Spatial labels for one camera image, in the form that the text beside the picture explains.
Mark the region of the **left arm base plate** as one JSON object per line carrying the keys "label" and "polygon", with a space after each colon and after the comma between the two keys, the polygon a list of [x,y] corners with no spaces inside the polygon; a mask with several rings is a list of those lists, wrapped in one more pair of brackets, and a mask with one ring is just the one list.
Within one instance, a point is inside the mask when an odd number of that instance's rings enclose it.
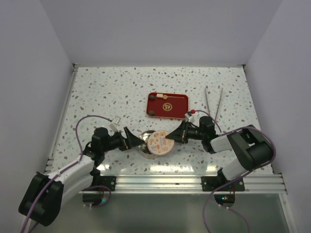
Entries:
{"label": "left arm base plate", "polygon": [[100,176],[99,177],[99,185],[109,188],[111,192],[115,191],[116,184],[117,184],[116,176]]}

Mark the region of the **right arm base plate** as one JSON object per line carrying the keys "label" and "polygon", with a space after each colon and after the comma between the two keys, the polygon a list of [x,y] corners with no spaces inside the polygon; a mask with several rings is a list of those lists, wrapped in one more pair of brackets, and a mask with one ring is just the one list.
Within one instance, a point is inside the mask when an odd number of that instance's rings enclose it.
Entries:
{"label": "right arm base plate", "polygon": [[[201,177],[201,187],[204,192],[211,192],[220,186],[222,186],[222,184],[216,176]],[[227,185],[226,187],[220,189],[220,191],[245,191],[243,179],[239,179],[235,183]]]}

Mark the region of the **metal tongs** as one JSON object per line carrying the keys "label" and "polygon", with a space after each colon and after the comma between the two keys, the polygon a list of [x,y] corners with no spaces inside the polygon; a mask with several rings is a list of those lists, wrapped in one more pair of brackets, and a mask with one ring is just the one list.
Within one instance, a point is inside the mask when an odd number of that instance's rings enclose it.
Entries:
{"label": "metal tongs", "polygon": [[207,113],[214,113],[214,119],[216,120],[219,115],[220,106],[223,99],[224,89],[220,87],[215,91],[212,91],[207,85],[204,88],[204,96],[206,100]]}

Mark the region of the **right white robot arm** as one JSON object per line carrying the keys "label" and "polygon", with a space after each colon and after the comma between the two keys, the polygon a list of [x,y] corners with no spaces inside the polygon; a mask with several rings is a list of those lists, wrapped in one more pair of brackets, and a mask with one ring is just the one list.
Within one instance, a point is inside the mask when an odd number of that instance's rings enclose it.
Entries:
{"label": "right white robot arm", "polygon": [[204,150],[215,154],[227,150],[235,153],[235,159],[217,171],[216,184],[221,190],[228,190],[234,180],[271,163],[276,156],[274,143],[253,125],[238,128],[230,133],[216,134],[215,123],[210,116],[202,116],[199,126],[182,121],[177,129],[166,138],[186,144],[191,140],[200,140]]}

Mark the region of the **round silver tin lid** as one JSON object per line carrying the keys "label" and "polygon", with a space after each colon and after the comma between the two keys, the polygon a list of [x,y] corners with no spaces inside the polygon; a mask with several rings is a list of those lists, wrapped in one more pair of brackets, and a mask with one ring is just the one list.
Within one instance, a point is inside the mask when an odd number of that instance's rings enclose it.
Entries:
{"label": "round silver tin lid", "polygon": [[172,151],[175,141],[167,139],[166,136],[168,134],[169,132],[166,130],[158,130],[149,136],[147,148],[152,155],[161,157]]}

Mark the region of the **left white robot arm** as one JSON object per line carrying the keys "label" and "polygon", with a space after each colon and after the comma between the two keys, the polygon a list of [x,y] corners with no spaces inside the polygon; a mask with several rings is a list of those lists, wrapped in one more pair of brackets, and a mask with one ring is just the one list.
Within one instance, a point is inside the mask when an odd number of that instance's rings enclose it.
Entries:
{"label": "left white robot arm", "polygon": [[43,226],[49,226],[58,216],[62,205],[78,192],[97,190],[101,185],[97,169],[103,162],[105,153],[136,148],[144,141],[133,135],[127,127],[126,136],[115,132],[112,136],[106,128],[97,128],[91,141],[73,162],[48,175],[40,172],[32,178],[18,207],[18,212]]}

